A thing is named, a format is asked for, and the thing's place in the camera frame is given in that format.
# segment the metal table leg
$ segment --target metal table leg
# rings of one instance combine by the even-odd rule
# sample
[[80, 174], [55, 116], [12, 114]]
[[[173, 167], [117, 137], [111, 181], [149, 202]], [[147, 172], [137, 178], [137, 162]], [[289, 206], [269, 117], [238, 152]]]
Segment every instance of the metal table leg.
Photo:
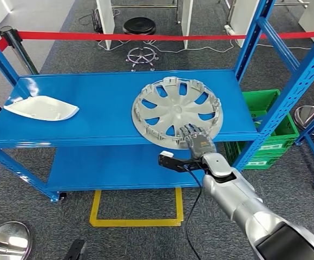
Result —
[[59, 199], [60, 195], [58, 192], [48, 191], [45, 183], [43, 183], [38, 177], [33, 175], [33, 173], [14, 160], [13, 158], [7, 155], [2, 149], [0, 149], [0, 163], [14, 173], [14, 175], [21, 178], [27, 183], [29, 183], [30, 185], [42, 192], [45, 196], [49, 197], [51, 202], [57, 202]]

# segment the white plastic part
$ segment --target white plastic part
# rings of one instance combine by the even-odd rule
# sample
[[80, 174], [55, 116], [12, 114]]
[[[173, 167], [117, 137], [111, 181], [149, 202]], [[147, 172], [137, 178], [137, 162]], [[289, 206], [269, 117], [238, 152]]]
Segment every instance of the white plastic part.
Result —
[[202, 127], [214, 138], [223, 122], [221, 103], [211, 90], [177, 77], [145, 86], [133, 103], [131, 117], [142, 136], [171, 149], [188, 148], [180, 130], [184, 125]]
[[33, 96], [4, 106], [5, 109], [27, 118], [61, 121], [71, 118], [79, 107], [49, 96]]
[[162, 151], [160, 154], [164, 155], [164, 156], [167, 156], [167, 157], [171, 157], [171, 158], [174, 157], [174, 153], [171, 153], [171, 152], [168, 152], [168, 151]]

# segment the green plastic crate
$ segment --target green plastic crate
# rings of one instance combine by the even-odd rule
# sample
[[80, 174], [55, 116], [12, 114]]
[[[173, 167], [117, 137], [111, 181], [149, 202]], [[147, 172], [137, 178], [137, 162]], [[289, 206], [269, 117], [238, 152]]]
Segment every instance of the green plastic crate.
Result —
[[[279, 96], [278, 89], [259, 90], [243, 92], [245, 100], [251, 113], [252, 118], [266, 115], [270, 107]], [[283, 154], [294, 144], [299, 136], [297, 126], [290, 114], [287, 114], [276, 129], [272, 132], [256, 155], [263, 154]], [[242, 149], [245, 142], [240, 142]]]
[[[252, 118], [266, 115], [280, 95], [278, 89], [243, 92], [245, 100]], [[287, 114], [281, 120], [262, 147], [257, 151], [245, 169], [267, 169], [284, 154], [299, 136], [296, 125]], [[232, 164], [245, 146], [246, 142], [226, 142], [224, 147], [228, 161]]]
[[[230, 165], [241, 151], [238, 142], [226, 142], [224, 149]], [[266, 170], [275, 163], [281, 154], [266, 154], [266, 156], [254, 156], [245, 167], [245, 170]]]

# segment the robotic hand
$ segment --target robotic hand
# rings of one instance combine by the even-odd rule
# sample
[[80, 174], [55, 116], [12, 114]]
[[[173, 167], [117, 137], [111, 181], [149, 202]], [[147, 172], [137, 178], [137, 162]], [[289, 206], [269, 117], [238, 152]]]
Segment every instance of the robotic hand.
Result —
[[214, 142], [205, 130], [194, 125], [180, 130], [192, 158], [180, 160], [173, 158], [171, 153], [162, 152], [159, 156], [159, 165], [178, 172], [203, 169], [205, 192], [238, 224], [248, 237], [257, 259], [314, 259], [313, 234], [268, 209], [251, 184], [217, 153]]

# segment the gray carpet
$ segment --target gray carpet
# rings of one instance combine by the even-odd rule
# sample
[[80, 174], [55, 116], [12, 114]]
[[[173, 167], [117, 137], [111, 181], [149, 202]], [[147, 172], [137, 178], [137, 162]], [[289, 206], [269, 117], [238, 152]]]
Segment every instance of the gray carpet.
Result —
[[[63, 31], [91, 31], [79, 18], [94, 7], [94, 1], [76, 0]], [[223, 4], [195, 1], [191, 34], [224, 34], [226, 17]], [[144, 15], [153, 19], [159, 34], [180, 35], [173, 10], [122, 9], [117, 16], [116, 32], [129, 18]], [[277, 31], [297, 31], [298, 9], [275, 8], [270, 19]], [[310, 40], [290, 40], [289, 46], [309, 47]], [[114, 51], [100, 49], [96, 42], [55, 42], [42, 69], [42, 73], [79, 73], [128, 71], [126, 53], [136, 46], [130, 42]], [[180, 42], [157, 42], [161, 49], [178, 50]], [[189, 48], [211, 46], [224, 50], [228, 41], [192, 42]], [[210, 50], [159, 54], [156, 70], [205, 69], [232, 67], [238, 47], [220, 54]], [[293, 51], [301, 60], [304, 50]], [[279, 88], [290, 74], [272, 48], [257, 47], [244, 78], [243, 90]], [[314, 84], [299, 104], [314, 104]], [[25, 167], [45, 180], [54, 149], [19, 149], [9, 153]], [[306, 145], [293, 146], [266, 171], [244, 171], [243, 174], [272, 210], [314, 233], [314, 157]], [[183, 189], [185, 218], [197, 196], [196, 188]], [[104, 191], [99, 218], [174, 218], [174, 191]], [[94, 228], [89, 214], [94, 192], [71, 192], [62, 202], [51, 204], [27, 184], [0, 166], [0, 224], [19, 220], [30, 226], [34, 236], [30, 259], [63, 259], [73, 240], [85, 239], [89, 260], [93, 259], [195, 259], [181, 227]], [[189, 222], [189, 235], [202, 259], [253, 259], [248, 243], [238, 227], [230, 223], [216, 203], [202, 196]]]

